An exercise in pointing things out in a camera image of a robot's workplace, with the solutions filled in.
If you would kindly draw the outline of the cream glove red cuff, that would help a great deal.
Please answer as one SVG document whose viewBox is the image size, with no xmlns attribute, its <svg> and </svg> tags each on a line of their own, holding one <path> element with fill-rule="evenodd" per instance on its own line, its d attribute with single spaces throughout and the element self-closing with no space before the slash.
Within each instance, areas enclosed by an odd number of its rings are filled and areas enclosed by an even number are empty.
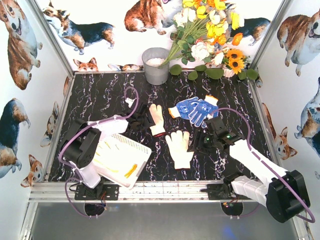
<svg viewBox="0 0 320 240">
<path fill-rule="evenodd" d="M 152 104 L 149 107 L 150 114 L 152 116 L 152 119 L 154 121 L 154 125 L 150 126 L 150 130 L 152 135 L 155 136 L 161 136 L 166 133 L 166 130 L 164 128 L 164 118 L 163 118 L 163 110 L 161 105 Z"/>
</svg>

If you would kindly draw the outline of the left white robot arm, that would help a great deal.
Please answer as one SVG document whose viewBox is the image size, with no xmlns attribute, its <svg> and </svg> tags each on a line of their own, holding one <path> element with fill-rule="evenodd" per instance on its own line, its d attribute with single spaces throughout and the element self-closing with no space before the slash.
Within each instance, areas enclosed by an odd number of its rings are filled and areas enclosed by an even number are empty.
<svg viewBox="0 0 320 240">
<path fill-rule="evenodd" d="M 145 103 L 104 120 L 78 119 L 61 141 L 59 160 L 70 163 L 79 181 L 90 189 L 96 188 L 102 178 L 132 189 L 152 150 L 123 134 L 154 124 Z"/>
</svg>

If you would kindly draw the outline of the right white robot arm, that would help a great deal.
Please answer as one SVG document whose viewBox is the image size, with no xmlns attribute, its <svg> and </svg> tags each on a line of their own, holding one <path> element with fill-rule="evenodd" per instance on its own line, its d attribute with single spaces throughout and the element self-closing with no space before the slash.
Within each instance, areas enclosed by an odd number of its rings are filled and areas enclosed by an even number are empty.
<svg viewBox="0 0 320 240">
<path fill-rule="evenodd" d="M 219 117 L 206 121 L 207 128 L 196 129 L 188 151 L 211 155 L 215 150 L 227 153 L 255 176 L 240 173 L 224 178 L 224 191 L 241 195 L 267 208 L 278 222 L 284 223 L 310 211 L 310 199 L 303 175 L 288 171 L 254 149 L 240 133 L 230 132 Z"/>
</svg>

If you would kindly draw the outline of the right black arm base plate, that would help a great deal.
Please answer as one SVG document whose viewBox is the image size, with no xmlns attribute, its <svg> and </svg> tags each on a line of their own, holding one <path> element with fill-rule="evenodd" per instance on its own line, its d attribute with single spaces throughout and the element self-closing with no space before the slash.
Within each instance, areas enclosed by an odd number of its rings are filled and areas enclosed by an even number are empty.
<svg viewBox="0 0 320 240">
<path fill-rule="evenodd" d="M 248 197 L 236 193 L 228 181 L 209 183 L 200 192 L 206 193 L 209 200 L 249 200 Z"/>
</svg>

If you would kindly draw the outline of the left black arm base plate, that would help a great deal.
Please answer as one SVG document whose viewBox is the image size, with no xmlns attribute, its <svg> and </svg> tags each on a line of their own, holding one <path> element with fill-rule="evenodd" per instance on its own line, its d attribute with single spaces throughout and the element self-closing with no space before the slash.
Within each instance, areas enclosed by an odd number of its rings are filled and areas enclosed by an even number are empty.
<svg viewBox="0 0 320 240">
<path fill-rule="evenodd" d="M 74 199 L 76 201 L 117 201 L 119 186 L 116 184 L 98 184 L 95 188 L 89 188 L 80 184 L 75 189 Z"/>
</svg>

